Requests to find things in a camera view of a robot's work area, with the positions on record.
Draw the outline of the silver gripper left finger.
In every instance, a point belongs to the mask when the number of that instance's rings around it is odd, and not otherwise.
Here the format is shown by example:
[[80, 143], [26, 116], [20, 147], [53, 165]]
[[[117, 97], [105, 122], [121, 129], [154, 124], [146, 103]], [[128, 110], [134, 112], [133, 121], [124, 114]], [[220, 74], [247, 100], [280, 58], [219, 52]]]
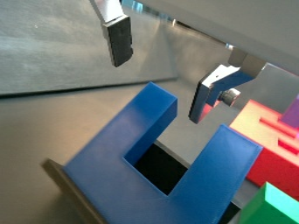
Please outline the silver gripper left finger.
[[121, 0], [89, 0], [101, 24], [109, 58], [114, 67], [132, 57], [130, 18], [121, 8]]

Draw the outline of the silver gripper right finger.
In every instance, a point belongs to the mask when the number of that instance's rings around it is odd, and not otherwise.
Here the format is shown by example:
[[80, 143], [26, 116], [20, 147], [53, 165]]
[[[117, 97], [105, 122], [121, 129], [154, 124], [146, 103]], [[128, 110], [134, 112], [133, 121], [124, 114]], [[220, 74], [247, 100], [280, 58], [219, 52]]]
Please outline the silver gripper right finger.
[[259, 57], [232, 48], [228, 64], [219, 65], [199, 81], [188, 114], [193, 123], [200, 121], [204, 108], [213, 107], [216, 101], [223, 101], [229, 106], [233, 104], [240, 95], [235, 87], [252, 81], [265, 64]]

